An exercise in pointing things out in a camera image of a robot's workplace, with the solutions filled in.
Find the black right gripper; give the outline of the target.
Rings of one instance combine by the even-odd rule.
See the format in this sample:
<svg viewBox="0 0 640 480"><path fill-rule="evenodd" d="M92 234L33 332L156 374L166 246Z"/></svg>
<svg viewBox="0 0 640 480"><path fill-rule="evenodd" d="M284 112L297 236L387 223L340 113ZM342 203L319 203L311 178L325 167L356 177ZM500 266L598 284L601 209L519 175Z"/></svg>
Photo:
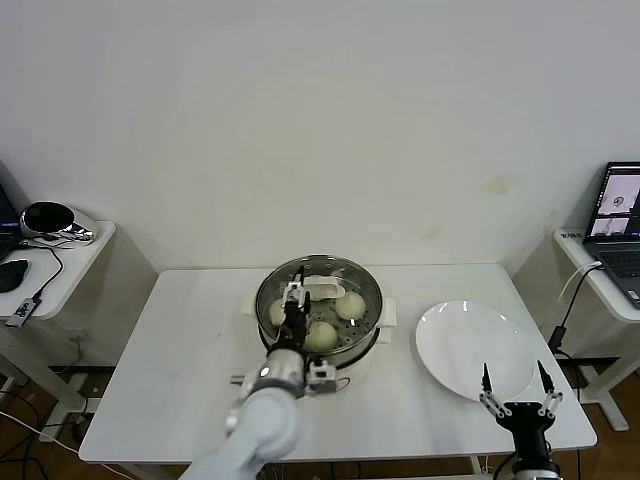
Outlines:
<svg viewBox="0 0 640 480"><path fill-rule="evenodd" d="M483 364L480 403L496 419L496 422L511 433L516 458L525 462L549 460L545 432L555 423L555 411L563 400L552 377L540 360L537 361L540 379L546 397L541 403L507 402L503 404L493 393L488 365Z"/></svg>

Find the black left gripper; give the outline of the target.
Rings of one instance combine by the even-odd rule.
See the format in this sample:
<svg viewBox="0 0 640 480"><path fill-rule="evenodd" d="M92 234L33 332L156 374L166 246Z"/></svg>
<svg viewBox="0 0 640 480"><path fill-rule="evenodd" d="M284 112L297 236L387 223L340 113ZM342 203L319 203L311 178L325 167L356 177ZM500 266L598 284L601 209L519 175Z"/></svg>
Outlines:
<svg viewBox="0 0 640 480"><path fill-rule="evenodd" d="M279 328L278 349L303 351L307 335L307 315L311 309L311 294L305 285L305 266L297 273L297 281L290 281L284 288L282 307L284 321Z"/></svg>

